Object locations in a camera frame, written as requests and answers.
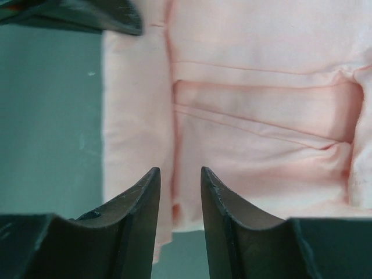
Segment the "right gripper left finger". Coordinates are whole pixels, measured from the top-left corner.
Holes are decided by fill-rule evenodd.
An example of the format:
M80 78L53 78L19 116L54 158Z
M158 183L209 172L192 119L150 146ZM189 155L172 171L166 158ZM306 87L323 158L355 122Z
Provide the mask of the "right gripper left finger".
M77 219L1 216L2 278L150 278L160 170Z

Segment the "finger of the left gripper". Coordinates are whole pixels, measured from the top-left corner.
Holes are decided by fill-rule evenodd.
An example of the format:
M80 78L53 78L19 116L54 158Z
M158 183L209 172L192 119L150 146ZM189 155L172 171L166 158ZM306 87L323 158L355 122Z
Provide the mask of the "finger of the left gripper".
M105 30L142 34L139 10L128 0L1 1L1 25L99 34Z

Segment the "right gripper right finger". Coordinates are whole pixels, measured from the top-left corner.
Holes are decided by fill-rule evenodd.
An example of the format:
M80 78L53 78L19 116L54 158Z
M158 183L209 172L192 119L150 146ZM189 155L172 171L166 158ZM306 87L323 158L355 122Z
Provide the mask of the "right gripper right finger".
M370 278L371 220L283 220L201 169L211 278Z

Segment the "pink t shirt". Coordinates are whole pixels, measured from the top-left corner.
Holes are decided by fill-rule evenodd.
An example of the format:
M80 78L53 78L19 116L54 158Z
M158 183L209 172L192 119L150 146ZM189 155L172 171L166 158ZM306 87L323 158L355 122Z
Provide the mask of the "pink t shirt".
M138 1L103 34L103 197L161 171L156 249L201 168L283 219L371 216L370 1Z

